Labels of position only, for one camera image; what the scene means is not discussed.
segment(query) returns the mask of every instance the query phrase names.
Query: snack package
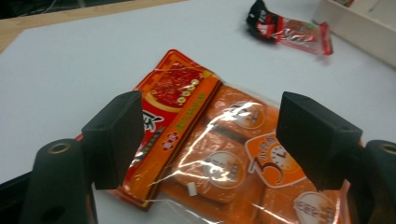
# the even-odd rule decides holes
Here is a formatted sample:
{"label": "snack package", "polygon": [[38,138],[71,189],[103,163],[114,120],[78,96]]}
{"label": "snack package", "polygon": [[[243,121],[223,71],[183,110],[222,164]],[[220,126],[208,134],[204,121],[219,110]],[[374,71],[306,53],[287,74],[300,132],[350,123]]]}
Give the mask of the snack package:
{"label": "snack package", "polygon": [[327,23],[315,25],[279,16],[268,10],[262,0],[257,0],[251,7],[247,25],[255,34],[269,42],[280,42],[319,55],[332,54]]}
{"label": "snack package", "polygon": [[124,201],[147,210],[162,192],[178,213],[193,214],[181,223],[348,223],[345,193],[317,192],[277,141],[270,101],[224,85],[176,50],[137,89],[147,129],[113,191]]}

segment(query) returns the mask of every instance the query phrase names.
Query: black object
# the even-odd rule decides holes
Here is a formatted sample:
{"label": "black object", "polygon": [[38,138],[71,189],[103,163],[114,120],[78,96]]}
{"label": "black object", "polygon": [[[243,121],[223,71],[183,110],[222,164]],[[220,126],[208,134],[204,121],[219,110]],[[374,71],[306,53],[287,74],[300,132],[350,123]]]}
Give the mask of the black object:
{"label": "black object", "polygon": [[318,190],[347,194],[352,223],[396,223],[396,144],[359,145],[362,131],[316,101],[284,92],[276,137]]}
{"label": "black object", "polygon": [[144,136],[141,93],[117,96],[82,132],[42,147],[31,173],[0,186],[2,223],[97,223],[92,182],[122,184]]}

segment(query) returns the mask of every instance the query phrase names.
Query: wooden surface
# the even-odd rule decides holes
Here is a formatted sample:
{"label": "wooden surface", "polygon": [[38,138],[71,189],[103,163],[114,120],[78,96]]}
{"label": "wooden surface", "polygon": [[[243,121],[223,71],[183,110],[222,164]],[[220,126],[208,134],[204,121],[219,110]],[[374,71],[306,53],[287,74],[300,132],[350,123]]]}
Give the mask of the wooden surface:
{"label": "wooden surface", "polygon": [[144,7],[155,7],[181,1],[183,0],[133,0],[98,7],[84,7],[61,12],[0,20],[0,52],[11,44],[12,41],[14,41],[14,39],[25,29],[65,21],[76,21]]}

